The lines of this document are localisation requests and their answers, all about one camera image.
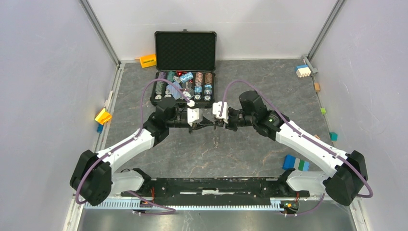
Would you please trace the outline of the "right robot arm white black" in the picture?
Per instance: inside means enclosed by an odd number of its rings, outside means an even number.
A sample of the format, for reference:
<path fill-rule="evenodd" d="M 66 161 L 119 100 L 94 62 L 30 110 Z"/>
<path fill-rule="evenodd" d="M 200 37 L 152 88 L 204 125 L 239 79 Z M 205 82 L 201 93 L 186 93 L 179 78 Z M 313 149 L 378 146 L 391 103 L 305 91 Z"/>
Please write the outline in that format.
<path fill-rule="evenodd" d="M 213 114 L 225 128 L 253 127 L 259 135 L 293 149 L 320 168 L 315 172 L 287 170 L 278 183 L 281 195 L 291 196 L 296 191 L 325 193 L 341 205 L 350 205 L 356 197 L 363 197 L 359 193 L 363 187 L 369 190 L 367 198 L 373 196 L 362 153 L 337 149 L 307 133 L 278 110 L 267 109 L 255 90 L 242 93 L 239 101 L 240 110 L 223 101 L 213 104 Z"/>

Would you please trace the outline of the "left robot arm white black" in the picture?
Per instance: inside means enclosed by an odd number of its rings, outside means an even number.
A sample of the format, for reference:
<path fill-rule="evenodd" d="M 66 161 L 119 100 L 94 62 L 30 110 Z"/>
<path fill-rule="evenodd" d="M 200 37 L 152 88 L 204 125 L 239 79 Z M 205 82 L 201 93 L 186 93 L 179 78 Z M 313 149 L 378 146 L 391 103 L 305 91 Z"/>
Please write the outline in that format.
<path fill-rule="evenodd" d="M 162 142 L 169 135 L 170 128 L 188 128 L 192 132 L 212 126 L 213 121 L 203 117 L 202 112 L 195 107 L 193 100 L 185 108 L 180 108 L 174 98 L 163 98 L 133 134 L 96 153 L 84 151 L 70 179 L 70 186 L 76 191 L 76 203 L 99 205 L 109 195 L 125 191 L 146 196 L 151 191 L 151 183 L 141 174 L 116 171 L 130 159 Z"/>

